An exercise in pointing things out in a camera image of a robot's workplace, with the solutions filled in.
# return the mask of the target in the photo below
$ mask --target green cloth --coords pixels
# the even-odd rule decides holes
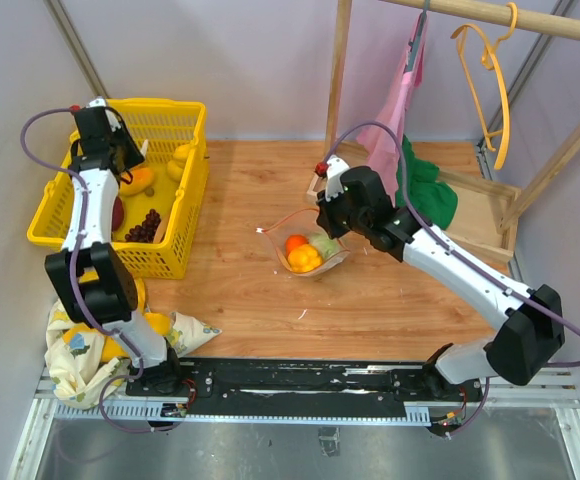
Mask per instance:
[[[410,201],[418,212],[422,213],[432,223],[445,230],[450,226],[457,211],[459,199],[447,183],[437,182],[439,167],[434,163],[421,160],[414,155],[410,140],[403,136],[403,154],[408,169],[408,194]],[[403,180],[401,178],[401,162],[397,170],[397,206],[403,207]]]

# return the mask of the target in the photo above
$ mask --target pink cloth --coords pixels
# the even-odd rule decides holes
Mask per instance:
[[[410,43],[414,41],[417,31],[417,21],[410,34]],[[403,139],[403,127],[405,124],[405,112],[410,106],[412,93],[423,81],[423,50],[428,22],[423,25],[419,50],[411,72],[404,73],[408,62],[410,46],[405,49],[401,61],[397,66],[397,73],[392,80],[390,93],[383,109],[376,120],[390,127],[399,141]],[[395,204],[395,196],[399,185],[397,184],[398,156],[395,153],[394,142],[390,136],[377,127],[365,127],[357,136],[357,141],[368,151],[367,165],[381,177],[383,187]]]

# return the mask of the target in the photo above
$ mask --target orange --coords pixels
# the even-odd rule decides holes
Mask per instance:
[[[290,252],[301,245],[308,243],[308,239],[303,235],[290,235],[286,240],[286,256],[290,255]]]

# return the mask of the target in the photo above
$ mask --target yellow basket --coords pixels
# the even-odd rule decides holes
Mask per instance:
[[[122,227],[112,235],[112,246],[136,277],[183,278],[208,178],[206,108],[201,103],[150,98],[108,100],[108,103],[123,116],[139,146],[145,139],[150,141],[144,165],[156,172],[152,197],[143,193],[123,197],[125,219]],[[77,133],[73,133],[70,143],[77,138]],[[178,146],[188,143],[190,153],[177,186],[167,176],[166,164]],[[68,167],[70,161],[68,152],[62,166]],[[73,198],[70,177],[58,173],[45,187],[41,204],[28,228],[28,240],[60,250],[70,226]],[[161,243],[124,242],[130,228],[140,224],[152,208],[161,218],[170,214]]]

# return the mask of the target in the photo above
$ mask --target hanger hook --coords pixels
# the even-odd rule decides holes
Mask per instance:
[[[517,9],[517,4],[514,2],[508,2],[506,3],[506,6],[510,9],[512,13],[512,21],[510,22],[510,28],[508,29],[508,33],[506,33],[502,37],[497,38],[497,41],[492,46],[492,53],[496,53],[497,48],[499,48],[499,44],[509,39],[514,33],[514,30],[517,28],[517,18],[519,17],[519,10]],[[492,60],[490,60],[490,56],[488,55],[487,46],[483,48],[483,54],[481,55],[481,64],[484,67],[486,67],[487,70],[492,70],[494,68],[494,65],[492,65]]]

